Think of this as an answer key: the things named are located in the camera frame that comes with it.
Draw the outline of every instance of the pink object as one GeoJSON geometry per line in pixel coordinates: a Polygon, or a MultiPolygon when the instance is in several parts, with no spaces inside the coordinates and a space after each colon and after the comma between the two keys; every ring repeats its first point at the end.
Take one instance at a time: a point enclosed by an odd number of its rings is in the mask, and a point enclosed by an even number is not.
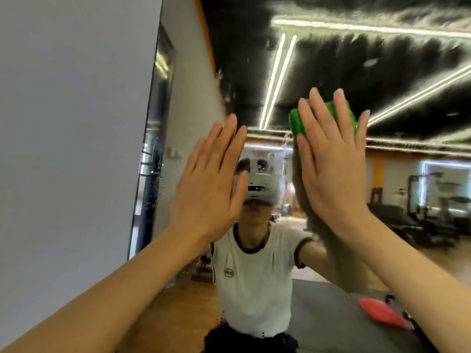
{"type": "Polygon", "coordinates": [[[360,306],[377,321],[401,328],[407,328],[404,319],[398,316],[386,303],[373,298],[360,299],[360,306]]]}

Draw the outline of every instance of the shirt logo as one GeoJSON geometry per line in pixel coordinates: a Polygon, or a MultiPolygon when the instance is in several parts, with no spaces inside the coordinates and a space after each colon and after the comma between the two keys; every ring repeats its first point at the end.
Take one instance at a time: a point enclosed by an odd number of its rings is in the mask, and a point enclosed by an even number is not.
{"type": "Polygon", "coordinates": [[[233,277],[234,276],[234,270],[232,270],[232,269],[224,269],[224,273],[226,274],[227,277],[233,277]]]}

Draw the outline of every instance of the ceiling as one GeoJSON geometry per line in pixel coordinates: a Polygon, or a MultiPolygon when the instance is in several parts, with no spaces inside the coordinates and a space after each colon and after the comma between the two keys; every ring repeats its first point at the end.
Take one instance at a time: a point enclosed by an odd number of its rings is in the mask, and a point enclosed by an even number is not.
{"type": "Polygon", "coordinates": [[[201,2],[241,124],[288,129],[310,88],[343,88],[356,115],[371,109],[373,138],[471,144],[471,0],[201,2]]]}

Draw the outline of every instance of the black ceiling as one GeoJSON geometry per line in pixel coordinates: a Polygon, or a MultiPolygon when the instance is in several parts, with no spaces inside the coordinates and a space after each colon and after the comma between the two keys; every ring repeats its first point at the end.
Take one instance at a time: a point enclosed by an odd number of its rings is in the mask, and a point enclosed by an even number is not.
{"type": "MultiPolygon", "coordinates": [[[[268,127],[313,86],[343,88],[352,111],[381,113],[471,62],[471,38],[272,25],[274,17],[402,29],[471,30],[471,0],[201,0],[228,112],[258,126],[280,35],[298,35],[268,127]]],[[[471,76],[370,127],[369,135],[427,140],[471,126],[471,76]]]]}

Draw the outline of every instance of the white t-shirt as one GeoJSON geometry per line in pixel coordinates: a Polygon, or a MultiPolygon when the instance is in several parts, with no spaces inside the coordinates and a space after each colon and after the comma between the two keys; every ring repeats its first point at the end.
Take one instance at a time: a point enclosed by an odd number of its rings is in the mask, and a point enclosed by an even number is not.
{"type": "Polygon", "coordinates": [[[242,247],[238,224],[214,243],[212,260],[219,302],[227,323],[256,337],[285,332],[291,319],[291,271],[310,233],[271,223],[266,242],[242,247]]]}

